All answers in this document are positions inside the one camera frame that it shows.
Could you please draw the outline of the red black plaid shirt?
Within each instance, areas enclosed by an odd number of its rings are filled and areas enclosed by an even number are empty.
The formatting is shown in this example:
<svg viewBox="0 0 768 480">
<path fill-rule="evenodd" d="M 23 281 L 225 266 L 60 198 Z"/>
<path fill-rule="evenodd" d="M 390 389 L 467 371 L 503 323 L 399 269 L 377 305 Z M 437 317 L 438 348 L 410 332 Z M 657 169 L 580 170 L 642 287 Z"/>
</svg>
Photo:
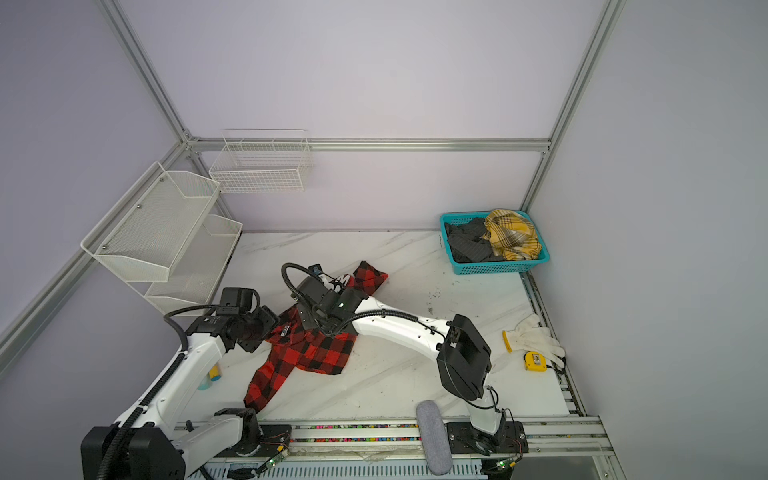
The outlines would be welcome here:
<svg viewBox="0 0 768 480">
<path fill-rule="evenodd" d="M 352 327 L 340 334 L 304 330 L 297 311 L 297 302 L 303 298 L 298 291 L 299 284 L 312 277 L 332 290 L 353 287 L 372 295 L 388 279 L 386 273 L 365 261 L 340 280 L 314 275 L 308 267 L 291 262 L 283 264 L 281 276 L 296 303 L 279 315 L 279 324 L 266 338 L 271 345 L 267 359 L 256 370 L 246 389 L 244 405 L 256 412 L 267 406 L 295 369 L 324 375 L 341 374 L 357 340 Z"/>
</svg>

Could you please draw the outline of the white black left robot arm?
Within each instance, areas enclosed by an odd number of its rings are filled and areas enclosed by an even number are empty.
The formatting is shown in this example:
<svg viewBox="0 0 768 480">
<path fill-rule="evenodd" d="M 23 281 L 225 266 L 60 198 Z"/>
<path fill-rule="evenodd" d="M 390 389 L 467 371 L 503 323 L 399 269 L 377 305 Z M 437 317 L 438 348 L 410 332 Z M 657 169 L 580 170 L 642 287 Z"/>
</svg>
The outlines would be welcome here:
<svg viewBox="0 0 768 480">
<path fill-rule="evenodd" d="M 165 370 L 133 406 L 106 427 L 94 427 L 81 443 L 86 479 L 185 479 L 217 454 L 255 454 L 263 433 L 251 408 L 224 408 L 202 427 L 178 439 L 173 432 L 199 385 L 234 347 L 255 351 L 279 318 L 259 294 L 227 287 L 216 304 L 191 306 L 198 318 L 182 328 L 177 311 L 164 321 L 180 339 Z"/>
</svg>

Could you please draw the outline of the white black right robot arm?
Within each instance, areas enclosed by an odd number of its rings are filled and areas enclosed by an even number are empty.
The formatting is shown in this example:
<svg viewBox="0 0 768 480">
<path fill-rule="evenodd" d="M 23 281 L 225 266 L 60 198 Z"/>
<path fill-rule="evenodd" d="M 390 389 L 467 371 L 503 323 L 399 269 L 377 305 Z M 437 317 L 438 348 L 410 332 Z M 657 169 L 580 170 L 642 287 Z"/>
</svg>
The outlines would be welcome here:
<svg viewBox="0 0 768 480">
<path fill-rule="evenodd" d="M 284 282 L 306 329 L 332 338 L 342 333 L 381 338 L 435 362 L 442 387 L 469 411 L 467 422 L 450 422 L 446 427 L 454 453 L 521 458 L 529 452 L 523 425 L 499 405 L 500 395 L 486 383 L 492 350 L 468 317 L 419 316 L 315 274 L 297 286 L 289 279 Z"/>
</svg>

